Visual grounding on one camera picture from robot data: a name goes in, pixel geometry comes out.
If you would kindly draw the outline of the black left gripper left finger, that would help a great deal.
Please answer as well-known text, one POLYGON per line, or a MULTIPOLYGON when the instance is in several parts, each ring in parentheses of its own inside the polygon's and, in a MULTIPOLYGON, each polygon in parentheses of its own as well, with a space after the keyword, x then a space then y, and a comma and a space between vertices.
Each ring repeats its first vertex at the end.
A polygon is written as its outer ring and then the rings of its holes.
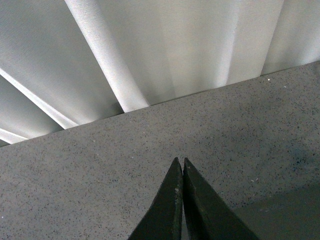
POLYGON ((180 240, 183 215, 183 173, 176 157, 147 213, 130 240, 180 240))

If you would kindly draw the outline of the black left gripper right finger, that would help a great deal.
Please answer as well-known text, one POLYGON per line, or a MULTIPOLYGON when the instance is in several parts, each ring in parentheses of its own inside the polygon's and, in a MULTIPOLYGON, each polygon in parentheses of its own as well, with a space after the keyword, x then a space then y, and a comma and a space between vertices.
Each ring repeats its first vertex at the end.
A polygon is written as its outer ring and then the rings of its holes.
POLYGON ((183 166, 183 206, 190 240, 258 240, 188 158, 183 166))

